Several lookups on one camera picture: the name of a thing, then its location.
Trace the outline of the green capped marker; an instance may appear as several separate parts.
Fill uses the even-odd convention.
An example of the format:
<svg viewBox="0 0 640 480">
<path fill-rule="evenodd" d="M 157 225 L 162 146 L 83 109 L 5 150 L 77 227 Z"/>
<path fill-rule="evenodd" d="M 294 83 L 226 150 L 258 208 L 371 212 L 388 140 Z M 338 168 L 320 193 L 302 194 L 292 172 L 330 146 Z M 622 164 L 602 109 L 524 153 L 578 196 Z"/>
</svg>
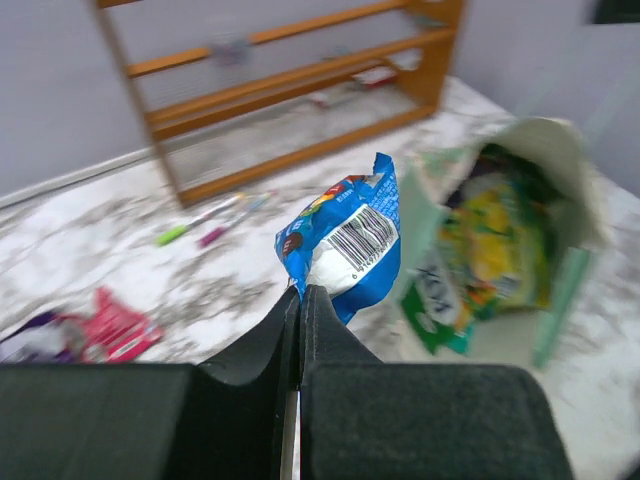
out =
<svg viewBox="0 0 640 480">
<path fill-rule="evenodd" d="M 187 232 L 193 230 L 195 227 L 203 224 L 204 222 L 212 219 L 214 216 L 228 210 L 229 208 L 235 206 L 246 197 L 245 193 L 236 193 L 233 196 L 230 196 L 224 200 L 218 201 L 208 210 L 202 212 L 198 216 L 189 220 L 187 223 L 183 223 L 181 225 L 177 225 L 169 229 L 168 231 L 162 233 L 156 240 L 155 243 L 157 246 L 163 247 L 171 242 L 175 241 L 180 236 L 186 234 Z"/>
</svg>

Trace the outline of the purple snack packet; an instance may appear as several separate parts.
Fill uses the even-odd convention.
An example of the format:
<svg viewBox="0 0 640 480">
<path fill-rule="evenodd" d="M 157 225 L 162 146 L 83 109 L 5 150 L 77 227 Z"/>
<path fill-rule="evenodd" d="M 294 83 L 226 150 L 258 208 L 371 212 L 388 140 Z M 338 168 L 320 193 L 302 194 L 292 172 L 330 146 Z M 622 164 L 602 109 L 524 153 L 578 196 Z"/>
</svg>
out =
<svg viewBox="0 0 640 480">
<path fill-rule="evenodd" d="M 1 340 L 2 363 L 76 362 L 76 356 L 56 311 L 32 317 L 15 332 Z"/>
</svg>

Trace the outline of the red snack packet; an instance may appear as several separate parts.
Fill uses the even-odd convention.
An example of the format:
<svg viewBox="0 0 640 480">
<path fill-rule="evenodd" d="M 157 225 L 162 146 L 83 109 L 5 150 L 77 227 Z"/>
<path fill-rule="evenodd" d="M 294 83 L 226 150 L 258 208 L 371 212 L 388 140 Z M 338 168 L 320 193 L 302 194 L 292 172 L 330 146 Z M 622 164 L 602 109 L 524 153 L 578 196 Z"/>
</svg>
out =
<svg viewBox="0 0 640 480">
<path fill-rule="evenodd" d="M 57 314 L 68 347 L 83 363 L 131 362 L 158 343 L 164 332 L 147 315 L 100 287 L 93 315 Z"/>
</svg>

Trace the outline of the blue m&m snack packet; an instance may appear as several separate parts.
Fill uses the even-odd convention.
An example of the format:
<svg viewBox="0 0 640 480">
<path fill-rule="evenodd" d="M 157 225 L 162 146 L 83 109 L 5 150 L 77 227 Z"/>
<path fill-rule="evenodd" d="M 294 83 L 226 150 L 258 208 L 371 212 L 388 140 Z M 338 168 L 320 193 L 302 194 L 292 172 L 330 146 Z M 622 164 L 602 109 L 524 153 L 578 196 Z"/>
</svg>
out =
<svg viewBox="0 0 640 480">
<path fill-rule="evenodd" d="M 298 293 L 325 288 L 344 324 L 383 300 L 401 263 L 392 157 L 378 153 L 370 175 L 331 186 L 276 234 L 274 248 Z"/>
</svg>

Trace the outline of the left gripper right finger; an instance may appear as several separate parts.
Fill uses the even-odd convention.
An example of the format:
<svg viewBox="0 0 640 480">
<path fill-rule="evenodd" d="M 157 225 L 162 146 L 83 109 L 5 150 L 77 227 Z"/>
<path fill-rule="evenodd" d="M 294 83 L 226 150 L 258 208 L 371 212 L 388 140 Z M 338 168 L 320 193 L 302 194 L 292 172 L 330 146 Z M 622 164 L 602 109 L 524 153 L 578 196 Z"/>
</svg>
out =
<svg viewBox="0 0 640 480">
<path fill-rule="evenodd" d="M 385 363 L 309 287 L 300 314 L 305 479 L 569 479 L 539 382 L 508 365 Z"/>
</svg>

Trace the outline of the orange wooden rack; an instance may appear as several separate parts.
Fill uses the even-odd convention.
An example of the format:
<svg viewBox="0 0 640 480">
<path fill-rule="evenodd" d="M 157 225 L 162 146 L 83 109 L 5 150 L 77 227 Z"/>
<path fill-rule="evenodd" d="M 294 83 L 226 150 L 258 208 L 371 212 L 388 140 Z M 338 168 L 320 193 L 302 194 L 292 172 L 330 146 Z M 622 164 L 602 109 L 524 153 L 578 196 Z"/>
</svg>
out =
<svg viewBox="0 0 640 480">
<path fill-rule="evenodd" d="M 253 33 L 248 42 L 259 46 L 393 10 L 405 12 L 420 30 L 419 34 L 408 39 L 322 60 L 151 111 L 136 84 L 137 79 L 207 60 L 216 52 L 209 47 L 201 47 L 131 63 L 108 13 L 118 5 L 116 1 L 92 1 L 89 7 L 124 81 L 152 152 L 158 158 L 172 193 L 183 207 L 196 205 L 235 187 L 263 180 L 434 114 L 441 103 L 445 78 L 466 9 L 463 1 L 378 1 Z M 163 146 L 165 141 L 337 86 L 374 67 L 388 67 L 393 71 L 400 91 L 414 102 L 413 109 L 201 185 L 180 186 Z"/>
</svg>

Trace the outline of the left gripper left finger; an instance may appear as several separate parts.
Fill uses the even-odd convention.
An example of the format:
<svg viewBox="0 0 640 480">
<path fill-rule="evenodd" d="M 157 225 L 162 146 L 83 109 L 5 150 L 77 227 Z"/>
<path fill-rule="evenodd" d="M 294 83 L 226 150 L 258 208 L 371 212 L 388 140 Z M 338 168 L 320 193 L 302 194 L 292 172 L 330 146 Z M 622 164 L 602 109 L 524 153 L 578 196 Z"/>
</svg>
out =
<svg viewBox="0 0 640 480">
<path fill-rule="evenodd" d="M 300 301 L 200 364 L 5 364 L 5 479 L 288 479 Z"/>
</svg>

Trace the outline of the green yellow snack packet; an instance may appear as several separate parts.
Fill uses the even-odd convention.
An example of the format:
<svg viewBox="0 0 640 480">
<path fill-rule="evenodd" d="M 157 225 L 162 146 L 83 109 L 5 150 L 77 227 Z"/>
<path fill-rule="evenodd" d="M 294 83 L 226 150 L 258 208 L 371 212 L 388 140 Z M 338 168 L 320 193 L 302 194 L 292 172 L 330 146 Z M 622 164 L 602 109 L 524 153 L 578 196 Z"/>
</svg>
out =
<svg viewBox="0 0 640 480">
<path fill-rule="evenodd" d="M 440 227 L 438 244 L 473 318 L 547 308 L 554 235 L 545 207 L 501 173 L 473 178 L 451 198 L 458 203 Z"/>
</svg>

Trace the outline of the green paper bag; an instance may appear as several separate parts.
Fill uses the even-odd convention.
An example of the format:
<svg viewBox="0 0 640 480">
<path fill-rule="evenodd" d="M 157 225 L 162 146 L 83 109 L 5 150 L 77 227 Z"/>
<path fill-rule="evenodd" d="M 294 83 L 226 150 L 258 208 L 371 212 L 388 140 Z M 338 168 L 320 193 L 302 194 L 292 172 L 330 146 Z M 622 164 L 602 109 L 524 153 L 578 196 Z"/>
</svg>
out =
<svg viewBox="0 0 640 480">
<path fill-rule="evenodd" d="M 393 299 L 409 357 L 545 368 L 609 242 L 581 132 L 529 117 L 418 154 L 400 207 Z"/>
</svg>

